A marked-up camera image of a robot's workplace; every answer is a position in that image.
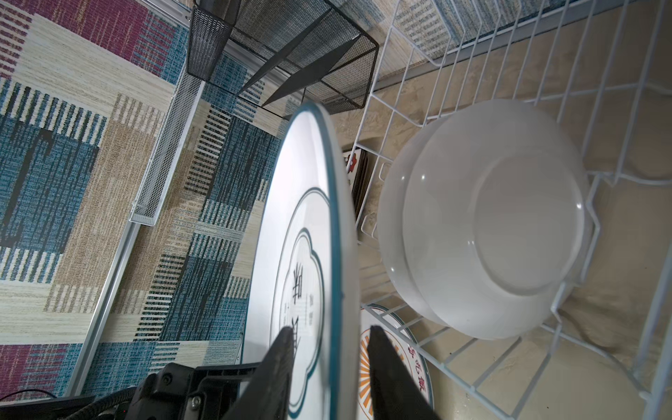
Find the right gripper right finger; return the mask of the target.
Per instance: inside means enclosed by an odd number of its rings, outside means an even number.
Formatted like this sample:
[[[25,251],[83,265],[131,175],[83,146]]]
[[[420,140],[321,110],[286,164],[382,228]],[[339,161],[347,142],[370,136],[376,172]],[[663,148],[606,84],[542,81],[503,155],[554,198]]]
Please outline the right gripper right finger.
[[[438,419],[423,398],[385,330],[370,329],[367,354],[370,360],[374,419]]]

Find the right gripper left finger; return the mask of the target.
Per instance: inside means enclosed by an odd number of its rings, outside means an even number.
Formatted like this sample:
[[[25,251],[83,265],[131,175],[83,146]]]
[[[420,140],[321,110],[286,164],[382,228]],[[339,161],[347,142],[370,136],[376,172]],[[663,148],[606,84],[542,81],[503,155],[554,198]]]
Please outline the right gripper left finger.
[[[223,419],[286,419],[294,365],[294,330],[283,327],[245,392]]]

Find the white round plate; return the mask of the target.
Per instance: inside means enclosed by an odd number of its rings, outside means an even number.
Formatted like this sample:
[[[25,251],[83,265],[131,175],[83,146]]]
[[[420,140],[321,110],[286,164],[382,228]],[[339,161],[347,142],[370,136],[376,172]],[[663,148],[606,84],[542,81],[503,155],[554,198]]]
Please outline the white round plate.
[[[291,419],[354,419],[360,367],[355,212],[332,118],[317,103],[293,115],[272,173],[241,347],[260,362],[292,329]]]
[[[404,145],[388,170],[377,211],[380,254],[388,277],[416,313],[441,326],[445,322],[426,303],[411,275],[404,250],[402,212],[413,167],[425,145],[447,120],[442,117],[431,122]]]
[[[360,312],[359,419],[435,419],[432,384],[418,343],[397,315],[376,304]]]
[[[588,192],[579,151],[540,108],[491,100],[451,115],[419,154],[402,213],[427,305],[482,340],[542,324],[586,260]]]

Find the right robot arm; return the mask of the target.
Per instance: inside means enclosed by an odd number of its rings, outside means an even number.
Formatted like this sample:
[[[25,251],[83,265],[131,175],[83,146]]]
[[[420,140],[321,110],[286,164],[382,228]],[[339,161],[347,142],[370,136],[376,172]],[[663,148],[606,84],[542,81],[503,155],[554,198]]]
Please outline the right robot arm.
[[[192,369],[176,363],[137,387],[106,397],[54,397],[7,404],[3,419],[287,419],[297,344],[291,327],[280,330],[259,363]],[[375,325],[367,355],[374,418],[435,419],[402,366],[388,336]]]

